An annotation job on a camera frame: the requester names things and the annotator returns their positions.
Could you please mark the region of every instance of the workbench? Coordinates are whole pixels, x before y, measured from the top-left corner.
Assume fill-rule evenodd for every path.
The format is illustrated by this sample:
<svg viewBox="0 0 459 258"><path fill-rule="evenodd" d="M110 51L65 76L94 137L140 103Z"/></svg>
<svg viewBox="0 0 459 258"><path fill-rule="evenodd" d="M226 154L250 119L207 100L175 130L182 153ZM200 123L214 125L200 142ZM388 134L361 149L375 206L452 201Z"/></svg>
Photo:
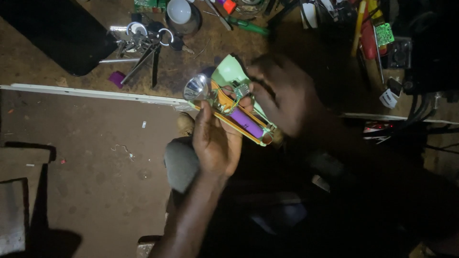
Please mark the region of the workbench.
<svg viewBox="0 0 459 258"><path fill-rule="evenodd" d="M106 28L111 25L125 26L131 21L133 0L90 0L80 4ZM204 1L196 0L194 4L200 11L212 11ZM225 13L221 5L215 6ZM402 94L394 109L384 107L379 100L384 86L376 62L367 63L372 82L368 87L357 60L350 57L351 42L335 43L333 40L324 40L317 31L304 30L299 8L294 9L277 27L273 42L238 27L227 31L217 17L204 12L201 12L201 16L201 29L185 40L185 44L196 53L209 42L199 56L194 58L196 54L162 47L157 85L151 88L151 73L146 72L138 76L132 87L125 86L122 89L118 89L107 78L117 70L126 74L134 63L100 64L88 75L74 77L0 18L0 88L184 106L186 103L182 99L182 90L186 82L204 69L216 67L228 54L237 55L244 64L249 65L261 54L275 51L292 58L314 78L321 100L336 113L370 119L405 119L408 115L411 96ZM233 16L250 18L237 12ZM266 26L270 17L262 17L262 13L257 16L253 23ZM153 18L165 23L163 14L155 14ZM398 70L384 70L384 75L386 79L403 79L403 72ZM431 120L459 123L457 109L457 104L447 104L442 99L437 114Z"/></svg>

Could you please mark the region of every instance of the person's right hand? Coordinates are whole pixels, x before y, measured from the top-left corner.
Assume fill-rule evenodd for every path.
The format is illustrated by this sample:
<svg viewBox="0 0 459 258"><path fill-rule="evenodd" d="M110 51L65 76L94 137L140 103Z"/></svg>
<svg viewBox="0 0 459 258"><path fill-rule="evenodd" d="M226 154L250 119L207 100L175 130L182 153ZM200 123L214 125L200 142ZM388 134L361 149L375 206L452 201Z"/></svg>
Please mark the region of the person's right hand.
<svg viewBox="0 0 459 258"><path fill-rule="evenodd" d="M262 56L247 73L271 88L274 96L257 82L251 85L266 116L291 137L299 136L304 125L325 110L313 79L284 56Z"/></svg>

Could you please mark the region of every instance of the screwdriver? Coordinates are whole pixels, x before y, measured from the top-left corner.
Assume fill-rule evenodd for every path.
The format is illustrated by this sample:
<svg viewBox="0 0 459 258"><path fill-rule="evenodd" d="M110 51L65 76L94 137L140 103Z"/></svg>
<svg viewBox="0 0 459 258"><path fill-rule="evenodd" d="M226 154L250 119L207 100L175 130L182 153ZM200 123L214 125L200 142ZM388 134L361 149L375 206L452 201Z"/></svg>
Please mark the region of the screwdriver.
<svg viewBox="0 0 459 258"><path fill-rule="evenodd" d="M231 17L230 15L225 17L225 20L229 24L239 26L243 30L248 30L248 31L260 33L263 36L268 36L269 33L270 33L270 31L267 28L263 28L263 27L257 26L257 25L255 25L255 24L253 24L253 23L251 23L251 22L249 22L247 20L241 20L241 19L237 19L237 18Z"/></svg>

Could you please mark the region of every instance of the person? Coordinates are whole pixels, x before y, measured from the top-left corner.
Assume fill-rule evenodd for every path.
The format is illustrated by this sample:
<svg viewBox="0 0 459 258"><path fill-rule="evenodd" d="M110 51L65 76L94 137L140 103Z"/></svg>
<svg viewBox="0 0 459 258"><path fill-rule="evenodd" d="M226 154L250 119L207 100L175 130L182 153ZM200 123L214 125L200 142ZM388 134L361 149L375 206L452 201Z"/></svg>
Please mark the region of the person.
<svg viewBox="0 0 459 258"><path fill-rule="evenodd" d="M313 233L313 237L302 238L296 234L289 239L289 244L297 242L295 248L301 251L292 251L294 247L289 245L286 247L289 250L272 252L272 256L388 257L383 248L376 247L377 242L392 241L395 246L399 245L395 249L403 249L401 241L388 239L393 237L387 233L388 224L398 225L399 230L423 241L437 254L459 256L459 190L456 186L384 147L364 141L361 134L345 127L320 102L313 79L286 57L263 56L247 68L247 73L253 78L252 93L267 117L287 136L325 150L348 166L363 182L364 187L357 196L372 207L371 215L359 209L356 217L346 219L333 216L334 212L329 211L316 215L316 218L333 216L331 222L323 224L331 225L335 232L321 234L320 230L309 228L306 231ZM246 100L241 104L252 109ZM194 126L192 137L175 139L166 148L168 180L173 189L186 195L177 211L169 216L164 235L150 257L194 258L201 254L207 226L220 195L238 167L242 135L214 117L208 102L202 102L196 124L191 125ZM191 127L182 133L191 134ZM352 205L341 205L337 212L349 206ZM309 211L305 220L309 217L314 217L314 210ZM350 241L355 236L358 241ZM241 250L240 254L239 257L257 256L254 252L248 256L247 250Z"/></svg>

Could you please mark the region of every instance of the keys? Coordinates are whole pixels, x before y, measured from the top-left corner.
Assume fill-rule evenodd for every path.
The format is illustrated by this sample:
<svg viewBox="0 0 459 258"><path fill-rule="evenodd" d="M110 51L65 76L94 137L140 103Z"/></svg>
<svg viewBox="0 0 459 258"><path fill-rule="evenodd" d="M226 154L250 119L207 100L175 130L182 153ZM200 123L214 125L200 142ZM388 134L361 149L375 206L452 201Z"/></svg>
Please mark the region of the keys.
<svg viewBox="0 0 459 258"><path fill-rule="evenodd" d="M186 51L190 54L194 54L195 52L193 50L191 50L190 48L188 48L187 46L185 46L185 43L183 42L183 40L179 37L175 37L174 36L174 42L171 42L171 39L169 39L169 46L175 50L175 51Z"/></svg>

